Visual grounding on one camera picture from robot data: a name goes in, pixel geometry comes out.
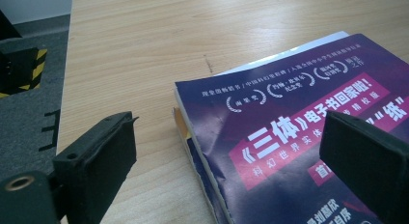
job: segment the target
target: book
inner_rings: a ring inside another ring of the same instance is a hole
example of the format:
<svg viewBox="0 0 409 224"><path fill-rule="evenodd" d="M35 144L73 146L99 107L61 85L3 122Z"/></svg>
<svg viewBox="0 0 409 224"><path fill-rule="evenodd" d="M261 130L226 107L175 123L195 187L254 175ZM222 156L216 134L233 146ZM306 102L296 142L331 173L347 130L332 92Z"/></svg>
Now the book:
<svg viewBox="0 0 409 224"><path fill-rule="evenodd" d="M363 35L217 77L177 82L183 118L231 223L377 223L319 160L326 110L404 141L409 67Z"/></svg>
<svg viewBox="0 0 409 224"><path fill-rule="evenodd" d="M349 35L345 33L344 31L339 31L337 33L333 33L323 38L320 38L320 39L317 39L311 42L306 42L299 46L293 47L290 50L256 60L254 62L233 68L231 70L224 71L222 73L216 74L216 76L233 73L237 71L251 70L256 67L260 67L268 63L283 59L285 57L292 56L294 54L306 51L308 49L323 45L327 42L333 42L341 38L345 38L347 36ZM196 147L193 143L190 132L187 129L186 122L183 120L180 109L177 107L174 108L173 115L175 118L175 122L177 125L177 130L179 132L180 139L189 156L189 160L193 168L195 169L195 172L197 173L202 190L204 192L204 196L206 197L207 204L210 207L211 213L213 214L215 221L219 224L229 223L228 220L226 219L226 216L223 213L222 206L219 200L217 199L216 191L211 186L210 179L207 173L205 172L204 165L202 164L199 154L196 151Z"/></svg>

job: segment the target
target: black and yellow tape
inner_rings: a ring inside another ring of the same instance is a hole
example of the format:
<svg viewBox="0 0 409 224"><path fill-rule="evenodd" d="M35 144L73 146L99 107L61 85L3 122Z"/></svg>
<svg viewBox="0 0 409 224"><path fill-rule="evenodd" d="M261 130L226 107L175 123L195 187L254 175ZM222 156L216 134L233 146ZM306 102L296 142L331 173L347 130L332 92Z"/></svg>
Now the black and yellow tape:
<svg viewBox="0 0 409 224"><path fill-rule="evenodd" d="M0 98L4 98L13 94L29 91L40 87L42 71L45 65L45 57L47 55L47 49L40 49L37 53L37 60L33 65L33 79L30 84L23 85L16 88L8 89L7 91L0 92Z"/></svg>

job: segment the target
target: book cover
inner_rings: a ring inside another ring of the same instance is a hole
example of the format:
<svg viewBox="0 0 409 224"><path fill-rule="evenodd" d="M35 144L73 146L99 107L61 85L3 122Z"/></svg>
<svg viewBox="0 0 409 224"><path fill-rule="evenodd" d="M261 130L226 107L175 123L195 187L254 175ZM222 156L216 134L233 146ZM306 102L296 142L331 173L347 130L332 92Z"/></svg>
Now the book cover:
<svg viewBox="0 0 409 224"><path fill-rule="evenodd" d="M177 82L177 99L233 223L377 223L318 156L327 110L408 142L409 67L363 35L254 70Z"/></svg>
<svg viewBox="0 0 409 224"><path fill-rule="evenodd" d="M323 45L328 42L333 42L342 38L345 38L349 36L347 33L343 31L339 31L337 33L333 33L331 35L325 36L323 38L307 42L304 44L301 44L297 47L294 47L290 50L281 52L279 54L274 54L272 56L268 56L259 60L256 60L255 62L251 62L242 66L239 66L237 68L231 69L224 71L220 74L216 75L222 75L222 74L228 74L228 73L233 73L237 71L242 71L242 70L251 70L254 68L257 68L259 66L266 65L271 62L275 62L277 60L283 59L288 56L292 56L294 54L304 52L306 50L309 50L311 48ZM199 157L199 154L196 150L195 144L193 143L193 140L191 138L190 132L188 131L188 128L186 126L186 123L181 115L180 109L179 108L174 108L173 110L173 115L175 118L175 122L177 125L177 130L180 135L180 139L182 141L182 144L187 152L187 155L190 159L190 162L193 166L193 168L196 171L196 174L198 176L198 179L200 181L202 190L204 192L204 196L206 198L206 201L209 205L209 208L215 218L215 221L219 224L224 224L228 223L228 220L223 213L222 206L220 205L220 201L217 198L216 191L214 190L213 186L211 185L210 179L208 177L207 172L205 171L205 167Z"/></svg>

